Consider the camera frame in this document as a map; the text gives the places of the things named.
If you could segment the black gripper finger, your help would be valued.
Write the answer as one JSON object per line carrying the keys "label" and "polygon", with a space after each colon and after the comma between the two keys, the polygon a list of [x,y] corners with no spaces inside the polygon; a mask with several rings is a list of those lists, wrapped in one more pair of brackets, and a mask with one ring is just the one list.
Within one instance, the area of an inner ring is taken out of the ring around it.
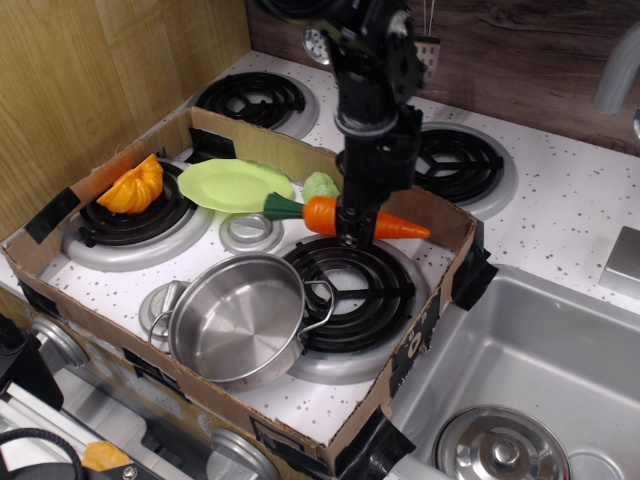
{"label": "black gripper finger", "polygon": [[345,195],[338,198],[336,207],[336,238],[342,246],[363,249],[374,241],[378,210],[376,205],[355,201]]}

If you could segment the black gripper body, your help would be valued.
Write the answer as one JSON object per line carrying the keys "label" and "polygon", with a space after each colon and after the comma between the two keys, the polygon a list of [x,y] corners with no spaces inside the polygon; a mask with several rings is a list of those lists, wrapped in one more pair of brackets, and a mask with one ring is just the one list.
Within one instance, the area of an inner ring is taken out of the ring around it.
{"label": "black gripper body", "polygon": [[412,185],[421,145],[422,111],[402,105],[388,131],[345,136],[337,158],[343,175],[340,216],[362,220],[377,211],[389,195]]}

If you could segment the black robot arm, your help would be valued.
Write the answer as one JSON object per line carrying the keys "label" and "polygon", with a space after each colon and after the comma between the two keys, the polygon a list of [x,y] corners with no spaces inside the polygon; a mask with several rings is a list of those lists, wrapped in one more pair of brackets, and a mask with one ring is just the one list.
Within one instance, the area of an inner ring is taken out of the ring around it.
{"label": "black robot arm", "polygon": [[309,26],[325,39],[338,86],[336,158],[343,176],[336,231],[344,246],[374,240],[381,205],[413,184],[422,114],[408,101],[424,85],[414,24],[403,1],[261,1],[271,16]]}

